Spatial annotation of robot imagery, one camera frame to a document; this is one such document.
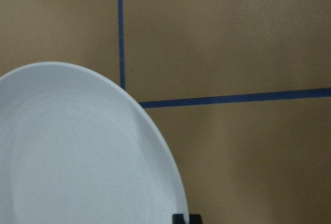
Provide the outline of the light blue plate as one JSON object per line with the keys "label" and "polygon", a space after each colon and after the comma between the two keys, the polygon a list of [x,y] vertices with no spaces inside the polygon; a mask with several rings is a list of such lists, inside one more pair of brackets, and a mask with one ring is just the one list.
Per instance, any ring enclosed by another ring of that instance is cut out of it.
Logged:
{"label": "light blue plate", "polygon": [[87,68],[1,77],[1,223],[189,221],[172,153],[145,110]]}

